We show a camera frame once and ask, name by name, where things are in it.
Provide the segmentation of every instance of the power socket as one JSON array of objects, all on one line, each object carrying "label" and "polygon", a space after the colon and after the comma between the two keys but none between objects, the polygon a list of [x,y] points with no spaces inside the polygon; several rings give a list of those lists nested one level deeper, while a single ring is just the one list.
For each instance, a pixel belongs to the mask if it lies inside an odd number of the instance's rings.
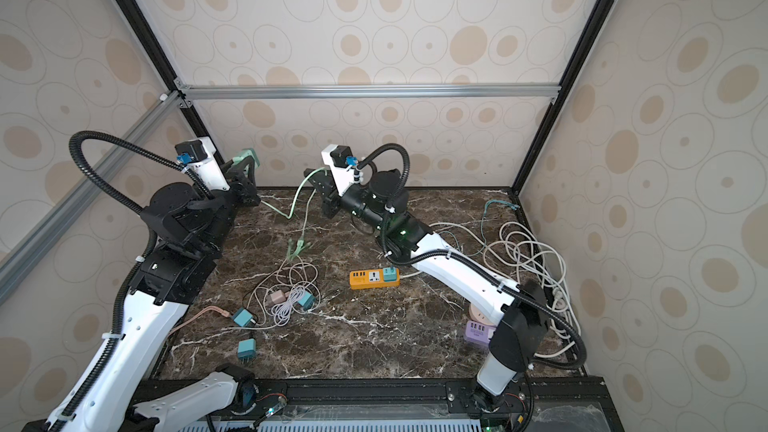
[{"label": "power socket", "polygon": [[350,287],[353,290],[395,285],[400,285],[400,271],[394,267],[350,272]]}]

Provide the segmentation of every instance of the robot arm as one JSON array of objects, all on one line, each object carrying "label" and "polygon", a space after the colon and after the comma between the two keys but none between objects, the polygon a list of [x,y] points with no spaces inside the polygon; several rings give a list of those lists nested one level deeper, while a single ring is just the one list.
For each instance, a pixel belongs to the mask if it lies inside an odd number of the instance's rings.
[{"label": "robot arm", "polygon": [[[403,157],[398,170],[373,174],[362,184],[362,169],[385,150],[397,150]],[[485,410],[493,410],[503,398],[510,380],[532,368],[534,360],[550,367],[579,368],[586,359],[584,342],[561,317],[544,304],[541,287],[520,284],[503,277],[461,254],[448,245],[429,226],[412,216],[408,209],[409,158],[405,149],[387,144],[359,161],[348,146],[329,145],[322,160],[331,174],[310,177],[322,195],[322,211],[331,218],[344,209],[379,230],[378,242],[387,259],[396,265],[412,265],[430,274],[474,304],[497,328],[488,346],[489,354],[478,372],[475,400]],[[305,176],[312,172],[305,171]],[[534,358],[551,318],[576,342],[578,358],[569,363]]]},{"label": "robot arm", "polygon": [[[176,182],[162,187],[142,208],[96,175],[82,157],[85,139],[112,142],[186,172],[194,185]],[[258,162],[253,151],[245,150],[219,167],[208,138],[177,145],[178,162],[101,132],[75,134],[70,149],[84,174],[139,213],[153,232],[147,251],[137,258],[118,293],[113,330],[104,335],[101,348],[72,392],[48,416],[48,424],[28,424],[26,430],[112,432],[124,426],[125,411],[144,372],[216,267],[237,211],[260,203],[254,184]],[[228,366],[171,396],[138,404],[129,414],[133,419],[129,428],[175,432],[234,400],[239,402],[235,407],[242,408],[253,395],[253,379],[247,370]]]},{"label": "robot arm", "polygon": [[[160,188],[146,208],[140,207],[101,180],[82,155],[82,141],[100,139],[130,149],[164,165],[187,173],[193,185],[176,182]],[[490,353],[478,372],[474,398],[485,410],[493,410],[504,389],[522,374],[547,330],[551,318],[576,342],[578,360],[548,363],[551,367],[578,368],[586,358],[584,343],[570,325],[542,303],[544,293],[531,282],[522,286],[477,264],[435,234],[408,210],[408,156],[400,146],[404,170],[378,172],[373,154],[358,162],[349,147],[329,146],[322,158],[331,174],[315,174],[310,182],[321,193],[322,211],[332,217],[342,208],[379,229],[379,244],[390,262],[412,264],[447,284],[476,305],[497,329]],[[144,372],[174,324],[197,297],[221,256],[221,246],[234,226],[237,211],[260,203],[256,194],[255,154],[244,151],[221,168],[213,160],[215,149],[207,139],[177,146],[179,161],[172,162],[116,137],[101,132],[72,136],[73,160],[84,174],[110,196],[134,210],[150,227],[150,244],[137,258],[115,302],[116,322],[72,392],[48,417],[24,430],[104,430],[124,426],[128,408]],[[361,184],[362,169],[371,166],[369,182]],[[159,245],[155,247],[157,236]],[[235,406],[247,408],[254,395],[254,376],[227,366],[196,384],[165,398],[134,406],[130,430],[175,431],[209,412]]]}]

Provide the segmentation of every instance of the plug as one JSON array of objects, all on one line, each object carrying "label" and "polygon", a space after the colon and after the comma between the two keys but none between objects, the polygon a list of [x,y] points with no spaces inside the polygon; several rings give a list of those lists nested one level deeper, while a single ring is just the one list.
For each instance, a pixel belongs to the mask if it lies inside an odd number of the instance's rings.
[{"label": "plug", "polygon": [[282,304],[286,301],[286,293],[277,290],[266,296],[265,306],[272,307],[273,305]]},{"label": "plug", "polygon": [[237,358],[247,364],[256,357],[256,340],[253,338],[240,341],[237,344]]},{"label": "plug", "polygon": [[254,320],[254,315],[242,307],[240,308],[240,310],[235,312],[235,315],[232,316],[232,320],[240,327],[245,327],[251,322],[254,322],[254,323],[256,322]]},{"label": "plug", "polygon": [[384,267],[382,270],[384,282],[394,282],[397,280],[397,269],[394,267]]},{"label": "plug", "polygon": [[301,298],[296,302],[301,305],[302,309],[308,311],[315,304],[315,296],[307,291],[304,291],[304,295],[302,295]]}]

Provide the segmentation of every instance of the wall panel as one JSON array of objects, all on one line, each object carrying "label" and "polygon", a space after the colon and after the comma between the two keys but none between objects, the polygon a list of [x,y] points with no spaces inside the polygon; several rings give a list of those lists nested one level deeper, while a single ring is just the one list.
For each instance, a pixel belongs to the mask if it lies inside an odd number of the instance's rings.
[{"label": "wall panel", "polygon": [[[506,187],[536,133],[547,97],[400,100],[201,100],[225,157],[253,147],[259,186],[297,186],[330,143],[358,157],[397,142],[411,156],[410,186]],[[376,160],[402,170],[396,152]]]},{"label": "wall panel", "polygon": [[557,82],[595,0],[142,0],[189,84]]},{"label": "wall panel", "polygon": [[[144,144],[167,157],[191,135],[173,112]],[[111,184],[142,206],[187,177],[134,156]],[[138,216],[101,194],[0,305],[0,430],[44,418],[85,370],[111,325],[114,295],[147,245]]]},{"label": "wall panel", "polygon": [[628,430],[768,400],[766,0],[619,0],[524,189]]},{"label": "wall panel", "polygon": [[110,0],[0,4],[1,258],[82,178],[72,133],[121,136],[164,88]]}]

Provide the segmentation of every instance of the power strip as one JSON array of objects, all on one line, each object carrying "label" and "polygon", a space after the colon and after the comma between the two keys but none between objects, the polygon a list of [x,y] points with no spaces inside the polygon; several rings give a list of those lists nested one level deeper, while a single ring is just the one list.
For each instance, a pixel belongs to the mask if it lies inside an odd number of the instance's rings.
[{"label": "power strip", "polygon": [[400,285],[400,270],[395,267],[350,272],[350,287],[352,290],[395,287],[396,285]]},{"label": "power strip", "polygon": [[472,342],[481,347],[488,348],[488,344],[491,343],[491,337],[496,331],[496,327],[492,325],[481,324],[480,322],[467,321],[467,326],[464,329],[464,340]]}]

